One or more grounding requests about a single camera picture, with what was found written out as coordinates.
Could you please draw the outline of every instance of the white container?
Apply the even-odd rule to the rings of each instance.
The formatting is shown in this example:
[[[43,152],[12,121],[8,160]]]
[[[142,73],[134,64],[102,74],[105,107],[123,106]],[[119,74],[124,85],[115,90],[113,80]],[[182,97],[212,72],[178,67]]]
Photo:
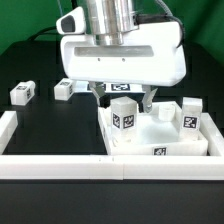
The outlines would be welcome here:
[[[161,105],[175,106],[172,121],[159,119]],[[205,156],[208,141],[199,132],[197,141],[180,142],[181,109],[175,102],[153,103],[152,112],[137,114],[137,134],[129,144],[115,145],[111,135],[110,109],[99,108],[98,119],[109,155]]]

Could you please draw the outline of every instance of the white block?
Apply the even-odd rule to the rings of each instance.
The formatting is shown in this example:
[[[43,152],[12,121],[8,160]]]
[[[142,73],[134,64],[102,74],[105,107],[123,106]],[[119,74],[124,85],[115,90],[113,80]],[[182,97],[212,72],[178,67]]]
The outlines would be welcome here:
[[[196,141],[199,136],[202,99],[183,98],[179,141]]]
[[[0,119],[0,154],[2,154],[18,125],[16,111],[6,111]]]
[[[111,100],[111,133],[115,145],[131,142],[136,135],[137,102],[120,97]]]
[[[11,92],[12,105],[25,106],[35,95],[36,85],[33,81],[20,82]]]
[[[70,79],[62,79],[55,87],[54,87],[54,96],[56,100],[64,100],[67,101],[72,94],[74,88],[74,81]]]

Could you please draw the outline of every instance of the white tray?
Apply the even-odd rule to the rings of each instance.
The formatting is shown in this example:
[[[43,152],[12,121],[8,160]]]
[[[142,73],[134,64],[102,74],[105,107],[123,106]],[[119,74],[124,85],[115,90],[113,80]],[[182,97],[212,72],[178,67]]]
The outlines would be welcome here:
[[[208,113],[200,131],[210,156],[1,155],[0,179],[224,180],[224,139]]]
[[[161,104],[175,106],[175,117],[171,122],[159,120]],[[137,114],[136,138],[131,143],[119,145],[112,141],[110,108],[99,108],[98,120],[108,155],[206,156],[208,141],[201,132],[197,141],[178,141],[181,109],[176,102],[153,103],[152,108],[149,114]]]

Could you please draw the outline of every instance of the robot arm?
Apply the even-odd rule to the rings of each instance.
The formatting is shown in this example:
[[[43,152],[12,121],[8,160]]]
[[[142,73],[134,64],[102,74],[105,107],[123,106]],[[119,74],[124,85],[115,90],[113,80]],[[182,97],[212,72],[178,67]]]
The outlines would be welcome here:
[[[89,81],[98,106],[109,106],[100,83],[141,84],[140,112],[150,112],[154,86],[173,86],[186,74],[182,24],[161,0],[165,15],[137,15],[132,0],[87,0],[57,21],[66,34],[61,53],[67,76]],[[86,34],[90,24],[91,34]]]

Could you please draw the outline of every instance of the small white cube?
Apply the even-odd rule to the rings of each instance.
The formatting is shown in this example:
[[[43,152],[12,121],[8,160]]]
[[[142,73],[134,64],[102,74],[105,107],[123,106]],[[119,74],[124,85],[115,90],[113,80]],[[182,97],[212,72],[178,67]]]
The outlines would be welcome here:
[[[183,98],[179,141],[196,141],[199,136],[202,99]]]
[[[137,102],[120,97],[111,100],[111,134],[114,144],[129,143],[136,136]]]
[[[11,92],[12,105],[25,106],[35,95],[36,85],[33,81],[20,82]]]
[[[62,79],[55,87],[54,87],[54,97],[56,100],[64,100],[67,101],[72,94],[74,88],[74,81],[70,79]]]

